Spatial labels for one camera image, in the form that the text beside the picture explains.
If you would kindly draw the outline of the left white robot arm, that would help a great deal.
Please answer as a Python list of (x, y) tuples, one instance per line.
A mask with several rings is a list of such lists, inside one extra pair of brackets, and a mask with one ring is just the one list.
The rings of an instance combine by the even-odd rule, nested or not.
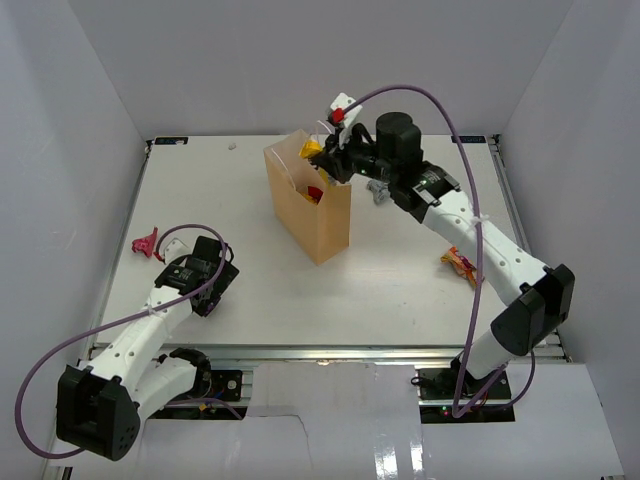
[(160, 349), (193, 315), (207, 317), (239, 274), (228, 244), (200, 236), (191, 253), (171, 254), (142, 318), (127, 325), (84, 368), (68, 367), (57, 386), (56, 436), (112, 461), (125, 457), (143, 426), (173, 400), (211, 387), (210, 361), (195, 349)]

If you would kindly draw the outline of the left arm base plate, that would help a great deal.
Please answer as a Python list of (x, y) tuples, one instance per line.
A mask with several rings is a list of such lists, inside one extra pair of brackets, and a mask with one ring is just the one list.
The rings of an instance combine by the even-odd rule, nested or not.
[(203, 393), (173, 400), (167, 409), (175, 418), (242, 420), (246, 414), (246, 408), (239, 405), (242, 386), (241, 370), (212, 370), (206, 377)]

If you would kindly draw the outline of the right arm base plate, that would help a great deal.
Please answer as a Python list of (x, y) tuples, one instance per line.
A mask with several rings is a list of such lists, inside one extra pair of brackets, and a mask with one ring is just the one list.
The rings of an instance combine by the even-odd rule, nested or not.
[(515, 421), (512, 391), (505, 372), (487, 392), (460, 418), (453, 416), (453, 396), (457, 374), (451, 368), (421, 368), (411, 379), (417, 389), (421, 423), (426, 424), (480, 424), (511, 423)]

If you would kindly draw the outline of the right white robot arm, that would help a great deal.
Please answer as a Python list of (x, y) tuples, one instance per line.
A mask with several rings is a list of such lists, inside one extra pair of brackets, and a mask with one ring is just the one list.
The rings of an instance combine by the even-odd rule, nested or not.
[(489, 329), (451, 364), (459, 396), (477, 397), (495, 371), (529, 354), (568, 318), (573, 272), (564, 264), (547, 266), (475, 214), (460, 184), (425, 159), (409, 115), (381, 115), (374, 135), (357, 123), (345, 143), (331, 135), (308, 159), (339, 183), (354, 175), (386, 183), (393, 202), (456, 247), (475, 266), (477, 281), (488, 282), (503, 302)]

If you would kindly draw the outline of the pink candy packet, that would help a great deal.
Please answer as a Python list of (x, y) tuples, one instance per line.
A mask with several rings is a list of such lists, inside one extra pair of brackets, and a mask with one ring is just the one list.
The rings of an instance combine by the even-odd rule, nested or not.
[(310, 197), (316, 199), (317, 201), (319, 201), (323, 196), (323, 191), (315, 186), (308, 186), (307, 192)]

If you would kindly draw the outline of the purple M&M's packet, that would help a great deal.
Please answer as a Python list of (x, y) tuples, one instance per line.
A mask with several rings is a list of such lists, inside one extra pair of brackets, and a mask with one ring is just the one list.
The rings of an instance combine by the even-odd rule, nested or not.
[(214, 298), (205, 308), (204, 313), (202, 314), (203, 317), (208, 317), (211, 312), (216, 308), (216, 306), (218, 305), (218, 303), (220, 302), (220, 298)]

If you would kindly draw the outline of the large orange snack bag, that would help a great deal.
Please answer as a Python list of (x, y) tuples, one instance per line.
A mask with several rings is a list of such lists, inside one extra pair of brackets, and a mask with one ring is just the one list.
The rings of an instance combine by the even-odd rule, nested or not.
[(322, 196), (322, 198), (321, 198), (319, 201), (317, 201), (316, 199), (314, 199), (314, 198), (310, 197), (310, 196), (308, 195), (308, 192), (307, 192), (307, 187), (308, 187), (308, 186), (306, 186), (306, 187), (304, 187), (304, 188), (302, 188), (302, 189), (299, 189), (299, 190), (298, 190), (298, 193), (299, 193), (299, 194), (300, 194), (304, 199), (306, 199), (309, 203), (311, 203), (311, 204), (313, 204), (313, 205), (318, 205), (318, 204), (321, 202), (321, 200), (322, 200), (323, 196)]

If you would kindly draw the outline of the yellow snack bar wrapper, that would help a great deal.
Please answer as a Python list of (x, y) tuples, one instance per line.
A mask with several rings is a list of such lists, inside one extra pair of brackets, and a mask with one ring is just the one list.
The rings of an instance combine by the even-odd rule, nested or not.
[[(299, 156), (303, 159), (311, 161), (322, 152), (323, 147), (317, 141), (308, 139), (303, 143), (299, 151)], [(315, 170), (319, 172), (320, 177), (327, 185), (333, 186), (335, 184), (335, 180), (322, 168), (315, 166)]]

